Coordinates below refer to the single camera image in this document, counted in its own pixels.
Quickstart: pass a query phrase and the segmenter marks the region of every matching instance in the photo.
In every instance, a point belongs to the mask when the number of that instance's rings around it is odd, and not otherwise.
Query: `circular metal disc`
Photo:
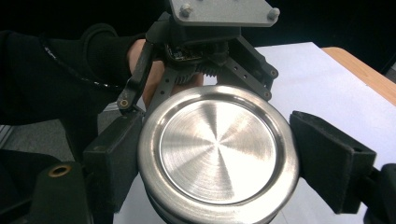
[[[163,129],[159,150],[175,186],[207,203],[237,203],[253,196],[276,163],[268,126],[244,107],[221,100],[180,109]]]
[[[188,223],[269,222],[298,179],[289,124],[257,95],[225,86],[160,105],[141,133],[139,168],[163,216]]]

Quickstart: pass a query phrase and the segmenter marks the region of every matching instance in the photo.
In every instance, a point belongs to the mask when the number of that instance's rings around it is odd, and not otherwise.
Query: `dark background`
[[[382,74],[396,61],[395,0],[267,1],[281,15],[271,28],[243,29],[255,47],[308,41],[340,47]],[[134,35],[162,12],[163,0],[0,0],[0,30],[73,39],[106,22],[119,35]]]

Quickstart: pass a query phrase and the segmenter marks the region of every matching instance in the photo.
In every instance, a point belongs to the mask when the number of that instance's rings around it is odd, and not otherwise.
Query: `metal rim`
[[[240,105],[260,117],[275,135],[276,167],[265,186],[242,200],[216,203],[189,195],[166,173],[160,143],[172,117],[196,102],[220,99]],[[148,118],[139,141],[139,168],[150,197],[177,219],[188,222],[257,223],[269,222],[286,203],[298,180],[298,159],[290,126],[257,95],[228,86],[205,86],[183,91],[160,105]]]

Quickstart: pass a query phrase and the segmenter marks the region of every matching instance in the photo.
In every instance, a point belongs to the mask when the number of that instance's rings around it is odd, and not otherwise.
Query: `human hand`
[[[145,44],[144,39],[139,39],[134,42],[131,48],[128,51],[128,61],[129,67],[131,70],[131,74],[136,67],[137,60],[142,52],[143,45]],[[148,80],[146,82],[145,89],[143,90],[143,102],[145,103],[146,108],[149,107],[151,103],[152,97],[154,96],[155,91],[157,90],[158,85],[160,84],[161,78],[163,77],[163,72],[165,71],[165,66],[163,62],[156,61],[152,63],[151,70],[148,74]],[[202,86],[204,84],[204,75],[198,74],[191,78],[191,80],[182,85],[175,85],[172,89],[171,95],[174,95],[178,92],[184,91],[186,89],[192,87]]]

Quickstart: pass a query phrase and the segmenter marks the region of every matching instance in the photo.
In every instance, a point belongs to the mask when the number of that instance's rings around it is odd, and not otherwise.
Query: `black sleeve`
[[[137,38],[106,24],[80,40],[0,32],[0,123],[25,124],[98,114],[131,75],[126,59]]]

